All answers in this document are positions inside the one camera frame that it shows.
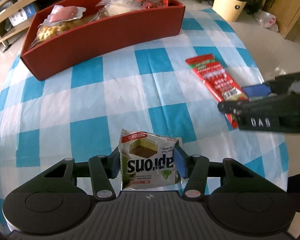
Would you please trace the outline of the red ketchup style packet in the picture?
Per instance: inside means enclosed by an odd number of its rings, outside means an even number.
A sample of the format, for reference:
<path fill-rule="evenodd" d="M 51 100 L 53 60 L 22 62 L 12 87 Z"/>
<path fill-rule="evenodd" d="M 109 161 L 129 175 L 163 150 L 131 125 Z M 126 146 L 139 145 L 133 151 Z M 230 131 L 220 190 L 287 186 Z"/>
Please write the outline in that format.
<path fill-rule="evenodd" d="M 202 81 L 216 102 L 248 100 L 241 86 L 212 54 L 186 59 L 189 68 Z"/>

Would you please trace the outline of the white green cake packet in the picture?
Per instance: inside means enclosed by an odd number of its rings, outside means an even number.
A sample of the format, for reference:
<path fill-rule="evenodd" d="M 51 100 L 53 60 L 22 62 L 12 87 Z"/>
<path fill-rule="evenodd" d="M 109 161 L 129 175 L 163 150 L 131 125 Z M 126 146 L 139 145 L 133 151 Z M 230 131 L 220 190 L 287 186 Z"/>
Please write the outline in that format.
<path fill-rule="evenodd" d="M 122 189 L 146 190 L 179 183 L 173 150 L 182 144 L 181 138 L 123 129 L 118 146 Z"/>

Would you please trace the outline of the waffle snack bag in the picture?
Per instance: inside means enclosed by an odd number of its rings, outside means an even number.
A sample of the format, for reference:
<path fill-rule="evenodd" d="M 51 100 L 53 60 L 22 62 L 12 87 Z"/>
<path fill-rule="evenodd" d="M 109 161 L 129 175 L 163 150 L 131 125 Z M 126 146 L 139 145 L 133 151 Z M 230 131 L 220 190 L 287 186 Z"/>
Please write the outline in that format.
<path fill-rule="evenodd" d="M 82 26 L 84 24 L 87 24 L 89 22 L 92 22 L 93 18 L 86 17 L 84 19 L 76 19 L 72 21 L 64 21 L 64 22 L 59 22 L 54 26 L 48 27 L 43 24 L 40 25 L 38 28 L 36 38 L 34 41 L 30 44 L 29 49 L 35 47 L 36 45 L 47 41 L 63 32 L 69 31 L 75 27 Z"/>

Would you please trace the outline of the vacuum packed sausages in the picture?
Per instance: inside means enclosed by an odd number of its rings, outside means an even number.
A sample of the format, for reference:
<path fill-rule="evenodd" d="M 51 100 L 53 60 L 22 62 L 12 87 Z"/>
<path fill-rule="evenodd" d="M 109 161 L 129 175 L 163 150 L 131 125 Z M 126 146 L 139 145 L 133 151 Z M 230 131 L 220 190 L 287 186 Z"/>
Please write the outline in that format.
<path fill-rule="evenodd" d="M 52 27 L 59 23 L 77 20 L 83 17 L 83 12 L 85 11 L 86 8 L 84 7 L 55 5 L 42 25 Z"/>

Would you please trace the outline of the round white cake package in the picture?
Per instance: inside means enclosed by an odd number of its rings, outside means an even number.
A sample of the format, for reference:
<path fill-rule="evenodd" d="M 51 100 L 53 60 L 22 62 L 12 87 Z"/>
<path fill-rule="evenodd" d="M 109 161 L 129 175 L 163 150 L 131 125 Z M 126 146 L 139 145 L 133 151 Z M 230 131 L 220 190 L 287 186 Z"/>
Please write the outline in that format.
<path fill-rule="evenodd" d="M 102 17 L 111 17 L 128 12 L 143 10 L 143 7 L 125 3 L 110 3 L 99 10 Z"/>

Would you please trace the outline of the red cardboard box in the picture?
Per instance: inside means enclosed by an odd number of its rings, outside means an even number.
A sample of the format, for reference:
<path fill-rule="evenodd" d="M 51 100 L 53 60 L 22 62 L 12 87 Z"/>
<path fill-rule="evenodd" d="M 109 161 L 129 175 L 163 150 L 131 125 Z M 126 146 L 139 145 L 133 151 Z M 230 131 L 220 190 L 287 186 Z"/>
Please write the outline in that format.
<path fill-rule="evenodd" d="M 170 0 L 166 7 L 89 21 L 31 48 L 39 25 L 52 9 L 49 6 L 36 13 L 20 53 L 22 62 L 39 81 L 111 51 L 178 35 L 185 14 L 185 5 Z"/>

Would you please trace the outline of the blue white appliance box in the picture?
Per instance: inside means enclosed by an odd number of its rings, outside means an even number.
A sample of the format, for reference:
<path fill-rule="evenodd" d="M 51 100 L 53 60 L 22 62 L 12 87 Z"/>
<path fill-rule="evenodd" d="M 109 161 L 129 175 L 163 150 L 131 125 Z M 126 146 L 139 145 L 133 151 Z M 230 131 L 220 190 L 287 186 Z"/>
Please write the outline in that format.
<path fill-rule="evenodd" d="M 8 17 L 13 27 L 23 23 L 38 11 L 38 7 L 34 3 L 30 3 L 25 7 L 19 9 L 15 14 Z"/>

